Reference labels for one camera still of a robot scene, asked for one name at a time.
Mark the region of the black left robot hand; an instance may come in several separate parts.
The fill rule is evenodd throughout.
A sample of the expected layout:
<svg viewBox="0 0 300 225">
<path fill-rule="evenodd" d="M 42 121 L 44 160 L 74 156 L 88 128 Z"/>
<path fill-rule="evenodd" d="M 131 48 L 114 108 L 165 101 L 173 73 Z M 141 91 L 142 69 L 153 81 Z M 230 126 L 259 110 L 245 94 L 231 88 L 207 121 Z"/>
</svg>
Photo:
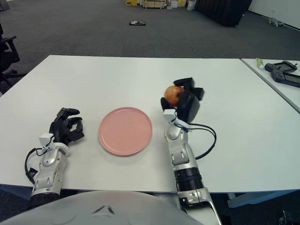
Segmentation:
<svg viewBox="0 0 300 225">
<path fill-rule="evenodd" d="M 54 135 L 54 143 L 63 143 L 68 146 L 70 142 L 76 142 L 84 137 L 82 118 L 70 118 L 79 113 L 79 110 L 73 108 L 60 109 L 49 129 L 49 133 Z"/>
</svg>

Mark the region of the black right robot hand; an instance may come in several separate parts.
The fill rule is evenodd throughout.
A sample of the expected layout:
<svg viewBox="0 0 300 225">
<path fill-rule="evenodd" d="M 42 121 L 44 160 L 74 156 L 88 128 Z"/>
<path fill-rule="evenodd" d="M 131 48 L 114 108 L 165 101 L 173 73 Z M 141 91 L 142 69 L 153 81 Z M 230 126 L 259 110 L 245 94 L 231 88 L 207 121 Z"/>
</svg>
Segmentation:
<svg viewBox="0 0 300 225">
<path fill-rule="evenodd" d="M 179 120 L 190 123 L 200 108 L 203 96 L 204 89 L 195 87 L 193 78 L 189 77 L 175 80 L 173 85 L 165 90 L 160 103 L 163 111 L 174 110 Z"/>
</svg>

